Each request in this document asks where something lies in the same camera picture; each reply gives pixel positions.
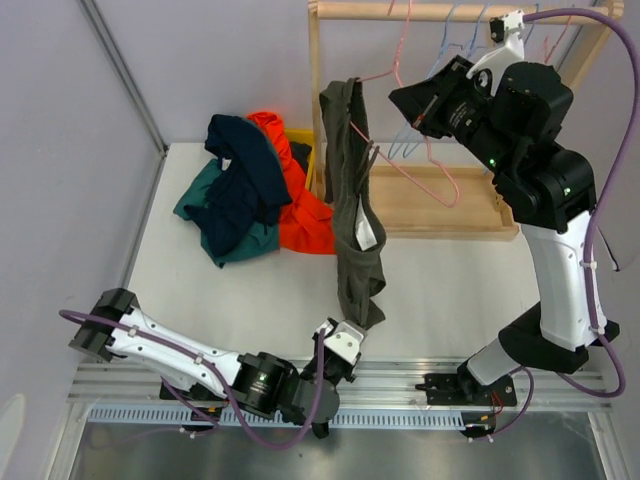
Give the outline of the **blue hanger with navy shorts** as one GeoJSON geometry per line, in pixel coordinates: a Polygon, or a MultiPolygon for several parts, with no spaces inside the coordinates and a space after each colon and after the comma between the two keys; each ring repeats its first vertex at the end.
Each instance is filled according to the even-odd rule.
{"type": "MultiPolygon", "coordinates": [[[[446,16],[438,54],[430,70],[426,75],[427,79],[433,76],[440,62],[443,60],[445,54],[449,51],[451,47],[459,48],[459,49],[463,48],[463,46],[460,44],[451,43],[448,41],[448,31],[449,31],[451,18],[459,5],[460,5],[459,1],[455,2],[446,16]]],[[[388,155],[390,159],[394,159],[400,153],[400,151],[403,151],[402,157],[407,158],[420,145],[421,140],[415,139],[412,135],[412,131],[413,129],[408,123],[405,123],[402,126],[399,132],[395,135],[393,141],[391,142],[391,146],[389,147],[388,155]]]]}

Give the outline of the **pink hanger with olive shorts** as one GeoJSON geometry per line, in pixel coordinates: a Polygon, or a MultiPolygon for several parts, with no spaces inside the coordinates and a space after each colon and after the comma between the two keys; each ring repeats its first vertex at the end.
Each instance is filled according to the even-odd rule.
{"type": "MultiPolygon", "coordinates": [[[[407,3],[407,13],[406,13],[406,17],[405,20],[403,22],[403,28],[401,31],[401,35],[396,47],[396,51],[393,57],[393,61],[391,64],[391,68],[388,71],[385,71],[383,73],[374,75],[374,76],[369,76],[369,77],[365,77],[365,78],[357,78],[357,82],[364,84],[366,82],[370,82],[370,81],[375,81],[381,78],[385,78],[388,76],[393,76],[396,80],[396,83],[399,87],[403,87],[403,82],[401,80],[401,76],[399,73],[399,66],[400,66],[400,60],[401,60],[401,55],[403,52],[403,47],[406,41],[406,37],[409,31],[409,25],[411,22],[411,16],[412,16],[412,10],[413,10],[413,1],[409,0],[407,3]]],[[[433,165],[436,166],[437,169],[440,170],[441,173],[444,174],[445,178],[449,181],[450,185],[453,187],[453,191],[454,191],[454,197],[451,201],[446,201],[445,199],[443,199],[440,195],[438,195],[436,192],[434,192],[433,190],[431,190],[430,188],[428,188],[427,186],[425,186],[424,184],[422,184],[421,182],[419,182],[414,176],[412,176],[406,169],[402,168],[398,163],[396,163],[394,160],[392,160],[391,158],[389,158],[387,155],[382,154],[382,158],[383,160],[389,165],[391,166],[397,173],[399,173],[401,176],[403,176],[404,178],[406,178],[407,180],[409,180],[413,185],[415,185],[418,189],[420,189],[422,192],[426,193],[427,195],[429,195],[431,198],[435,199],[438,203],[440,203],[441,205],[443,205],[445,208],[449,208],[452,209],[454,207],[457,206],[459,200],[460,200],[460,189],[458,184],[456,183],[456,181],[454,180],[453,176],[451,175],[451,173],[446,169],[446,167],[439,161],[435,160],[433,158],[432,155],[432,150],[431,150],[431,144],[429,143],[429,141],[426,141],[426,149],[427,149],[427,159],[430,163],[432,163],[433,165]]]]}

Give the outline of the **olive green shorts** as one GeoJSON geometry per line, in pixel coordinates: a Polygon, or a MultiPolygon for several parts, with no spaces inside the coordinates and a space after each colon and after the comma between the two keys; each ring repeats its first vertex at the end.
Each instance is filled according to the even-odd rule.
{"type": "Polygon", "coordinates": [[[369,140],[363,84],[334,80],[319,95],[326,134],[325,201],[332,205],[337,295],[345,319],[369,330],[385,320],[373,297],[386,287],[381,252],[386,231],[370,199],[379,149],[369,140]]]}

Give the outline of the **teal green shorts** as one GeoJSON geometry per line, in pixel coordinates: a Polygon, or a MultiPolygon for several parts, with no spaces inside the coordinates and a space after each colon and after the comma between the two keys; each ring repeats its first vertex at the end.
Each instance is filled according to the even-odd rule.
{"type": "MultiPolygon", "coordinates": [[[[218,161],[213,157],[196,175],[190,186],[178,200],[173,213],[183,221],[189,222],[190,217],[185,211],[188,205],[203,207],[206,205],[206,193],[211,184],[221,175],[222,170],[218,161]]],[[[279,227],[265,226],[254,222],[242,240],[227,254],[215,256],[208,246],[204,233],[200,234],[200,245],[213,263],[223,268],[228,263],[251,260],[279,249],[279,227]]]]}

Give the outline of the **orange shorts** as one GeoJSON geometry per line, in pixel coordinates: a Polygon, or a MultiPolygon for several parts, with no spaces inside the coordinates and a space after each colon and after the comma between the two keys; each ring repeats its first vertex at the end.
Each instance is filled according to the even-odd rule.
{"type": "Polygon", "coordinates": [[[280,247],[298,253],[334,255],[333,211],[306,189],[306,175],[292,156],[282,118],[276,113],[262,111],[250,114],[248,119],[274,147],[291,197],[291,203],[280,213],[280,247]]]}

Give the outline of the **navy blue shorts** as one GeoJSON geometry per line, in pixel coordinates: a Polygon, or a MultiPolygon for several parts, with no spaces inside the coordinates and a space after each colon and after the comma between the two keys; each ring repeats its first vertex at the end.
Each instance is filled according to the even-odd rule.
{"type": "Polygon", "coordinates": [[[215,156],[220,175],[208,186],[204,203],[189,203],[184,211],[204,234],[210,252],[221,257],[240,244],[253,224],[276,225],[292,198],[279,157],[254,122],[213,115],[204,148],[215,156]]]}

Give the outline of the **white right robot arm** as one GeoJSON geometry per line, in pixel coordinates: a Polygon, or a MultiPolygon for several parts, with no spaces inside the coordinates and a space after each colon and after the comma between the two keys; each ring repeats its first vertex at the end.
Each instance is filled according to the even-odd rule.
{"type": "Polygon", "coordinates": [[[573,97],[550,66],[520,61],[494,80],[459,57],[390,93],[415,130],[455,139],[492,173],[532,256],[539,299],[458,367],[456,389],[468,403],[481,402],[521,367],[571,374],[588,361],[590,346],[619,334],[584,277],[593,170],[556,140],[573,97]]]}

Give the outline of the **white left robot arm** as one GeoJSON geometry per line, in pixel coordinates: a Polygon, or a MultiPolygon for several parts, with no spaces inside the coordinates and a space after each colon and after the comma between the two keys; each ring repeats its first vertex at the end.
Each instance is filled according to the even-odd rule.
{"type": "Polygon", "coordinates": [[[283,358],[209,346],[162,326],[123,288],[105,291],[89,313],[61,310],[77,324],[70,348],[109,363],[130,360],[156,372],[177,400],[213,395],[227,401],[256,443],[285,450],[307,433],[328,434],[340,407],[337,387],[354,381],[367,333],[349,321],[327,319],[313,336],[314,352],[302,370],[283,358]]]}

